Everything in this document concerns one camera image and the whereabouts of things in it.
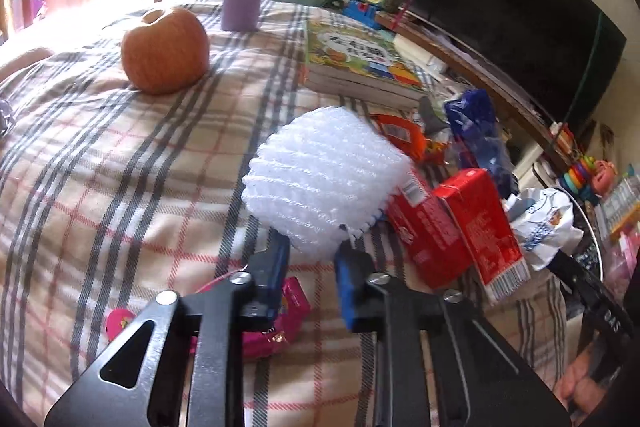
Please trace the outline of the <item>right hand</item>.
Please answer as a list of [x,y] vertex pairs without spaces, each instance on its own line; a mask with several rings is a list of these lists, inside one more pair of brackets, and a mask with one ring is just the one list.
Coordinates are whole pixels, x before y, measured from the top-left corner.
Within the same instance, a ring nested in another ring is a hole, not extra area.
[[577,410],[584,414],[594,411],[605,395],[605,390],[588,375],[592,351],[591,345],[585,347],[553,388],[564,407],[574,402]]

